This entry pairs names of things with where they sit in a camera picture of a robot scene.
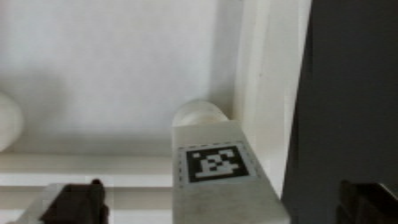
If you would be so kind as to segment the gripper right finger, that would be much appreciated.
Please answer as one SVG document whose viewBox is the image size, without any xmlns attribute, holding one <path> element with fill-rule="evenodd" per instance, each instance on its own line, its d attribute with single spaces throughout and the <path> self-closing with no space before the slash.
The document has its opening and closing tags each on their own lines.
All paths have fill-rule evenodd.
<svg viewBox="0 0 398 224">
<path fill-rule="evenodd" d="M 382 183 L 342 181 L 336 224 L 398 224 L 398 194 Z"/>
</svg>

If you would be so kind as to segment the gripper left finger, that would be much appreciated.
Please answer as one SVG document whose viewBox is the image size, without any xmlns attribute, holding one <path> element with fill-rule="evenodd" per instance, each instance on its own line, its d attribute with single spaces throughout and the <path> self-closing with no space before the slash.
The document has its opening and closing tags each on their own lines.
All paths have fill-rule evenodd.
<svg viewBox="0 0 398 224">
<path fill-rule="evenodd" d="M 16 224 L 109 224 L 105 196 L 98 179 L 86 184 L 50 184 Z"/>
</svg>

